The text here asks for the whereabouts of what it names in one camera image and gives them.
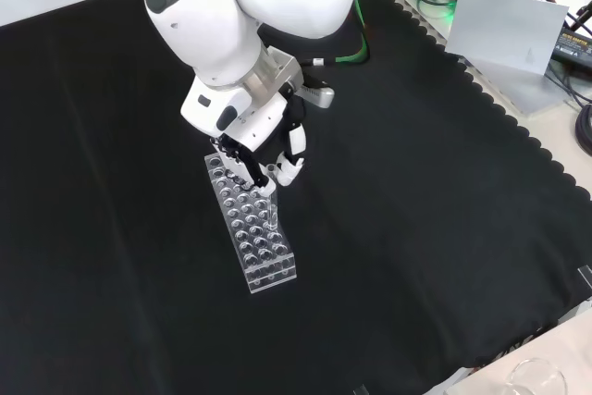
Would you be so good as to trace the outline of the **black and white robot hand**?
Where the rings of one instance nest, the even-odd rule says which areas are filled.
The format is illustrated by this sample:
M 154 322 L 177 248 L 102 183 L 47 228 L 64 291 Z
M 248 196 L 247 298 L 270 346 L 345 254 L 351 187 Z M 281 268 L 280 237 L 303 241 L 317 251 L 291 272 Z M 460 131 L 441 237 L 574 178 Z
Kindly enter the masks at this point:
M 195 79 L 180 113 L 209 136 L 226 170 L 265 197 L 276 189 L 271 175 L 287 187 L 304 166 L 306 109 L 289 82 L 258 105 L 243 87 L 218 91 Z

